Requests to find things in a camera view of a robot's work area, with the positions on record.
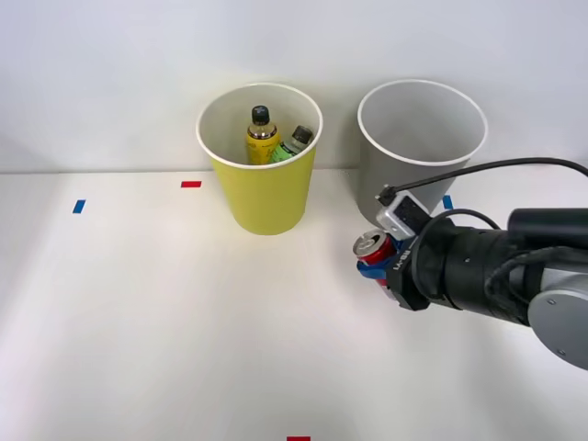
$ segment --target bottle cap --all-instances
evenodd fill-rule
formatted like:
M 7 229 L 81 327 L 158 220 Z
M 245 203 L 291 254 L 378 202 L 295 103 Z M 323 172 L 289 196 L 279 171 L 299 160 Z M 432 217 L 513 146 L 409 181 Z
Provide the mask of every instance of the bottle cap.
M 255 106 L 251 109 L 251 120 L 257 126 L 265 126 L 269 123 L 269 110 L 266 106 Z
M 298 126 L 292 133 L 292 138 L 303 144 L 308 144 L 312 138 L 312 131 L 304 126 Z

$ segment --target white wall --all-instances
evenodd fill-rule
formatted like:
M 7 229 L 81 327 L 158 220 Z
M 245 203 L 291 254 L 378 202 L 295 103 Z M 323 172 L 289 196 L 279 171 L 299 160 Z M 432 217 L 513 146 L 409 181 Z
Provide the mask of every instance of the white wall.
M 0 171 L 206 169 L 196 115 L 285 80 L 325 115 L 317 166 L 356 163 L 374 85 L 446 82 L 485 109 L 478 159 L 588 158 L 582 0 L 5 0 Z

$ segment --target black cable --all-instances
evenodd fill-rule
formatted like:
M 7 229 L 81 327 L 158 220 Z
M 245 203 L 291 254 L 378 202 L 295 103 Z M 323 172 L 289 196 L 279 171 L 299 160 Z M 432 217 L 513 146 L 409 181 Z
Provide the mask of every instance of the black cable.
M 419 250 L 421 249 L 421 243 L 423 243 L 423 240 L 424 240 L 424 237 L 426 236 L 426 234 L 428 232 L 430 232 L 431 229 L 439 221 L 441 221 L 442 219 L 448 218 L 449 216 L 455 216 L 457 214 L 466 214 L 469 216 L 473 216 L 474 218 L 478 218 L 478 219 L 486 222 L 493 229 L 500 230 L 500 227 L 498 226 L 498 224 L 495 221 L 490 219 L 485 214 L 482 214 L 482 213 L 475 211 L 473 209 L 449 209 L 447 211 L 444 211 L 441 214 L 437 214 L 434 218 L 432 218 L 430 221 L 428 221 L 427 224 L 424 226 L 424 228 L 421 230 L 421 233 L 419 234 L 419 236 L 416 238 L 416 241 L 414 241 L 413 245 L 411 246 L 412 254 L 413 254 L 413 264 L 411 265 L 411 275 L 413 276 L 414 285 L 419 290 L 419 292 L 421 294 L 423 294 L 425 297 L 430 297 L 430 296 L 427 296 L 428 293 L 427 293 L 426 289 L 424 288 L 423 283 L 421 283 L 421 279 L 419 278 L 419 272 L 418 272 L 418 258 L 419 258 Z
M 422 186 L 427 186 L 429 184 L 433 184 L 438 181 L 443 181 L 445 179 L 451 179 L 452 177 L 469 175 L 471 173 L 477 173 L 477 172 L 481 172 L 483 170 L 491 170 L 493 168 L 500 168 L 500 167 L 509 167 L 512 165 L 528 165 L 528 164 L 561 165 L 563 167 L 568 167 L 572 170 L 580 172 L 584 176 L 588 177 L 588 168 L 584 167 L 583 165 L 579 165 L 573 161 L 567 161 L 565 159 L 542 158 L 542 157 L 507 159 L 507 160 L 503 160 L 503 161 L 494 161 L 492 163 L 473 165 L 472 167 L 461 168 L 459 170 L 454 170 L 453 172 L 443 173 L 442 175 L 428 177 L 426 179 L 422 179 L 420 181 L 414 181 L 409 184 L 404 184 L 401 186 L 388 187 L 380 193 L 379 201 L 384 206 L 388 206 L 394 200 L 396 193 L 398 193 L 399 191 L 409 190 L 411 188 L 417 188 L 417 187 L 422 187 Z
M 507 277 L 515 268 L 518 266 L 527 266 L 539 263 L 553 262 L 557 260 L 563 261 L 584 261 L 588 262 L 588 251 L 571 248 L 569 246 L 548 246 L 546 248 L 539 248 L 538 250 L 529 251 L 528 253 L 522 253 L 505 260 L 488 276 L 484 282 L 484 294 L 489 299 L 496 297 L 496 290 L 494 289 L 496 283 L 500 283 L 502 279 Z M 515 297 L 524 302 L 528 303 L 529 300 L 523 299 L 522 297 Z

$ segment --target yellow bottle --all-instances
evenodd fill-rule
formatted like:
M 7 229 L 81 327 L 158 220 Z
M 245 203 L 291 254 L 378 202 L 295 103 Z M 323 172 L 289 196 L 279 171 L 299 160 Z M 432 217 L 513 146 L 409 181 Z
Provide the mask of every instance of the yellow bottle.
M 252 123 L 247 129 L 247 155 L 250 165 L 269 164 L 274 149 L 279 144 L 277 126 L 269 120 L 266 106 L 251 110 Z

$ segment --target white table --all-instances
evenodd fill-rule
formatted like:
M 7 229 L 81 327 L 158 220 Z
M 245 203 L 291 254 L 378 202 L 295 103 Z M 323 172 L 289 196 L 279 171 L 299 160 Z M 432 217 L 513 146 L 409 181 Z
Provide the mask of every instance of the white table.
M 213 173 L 0 176 L 0 440 L 585 441 L 588 372 L 530 329 L 404 311 L 356 272 L 352 177 L 316 171 L 260 237 Z M 504 225 L 587 189 L 516 167 L 449 193 Z

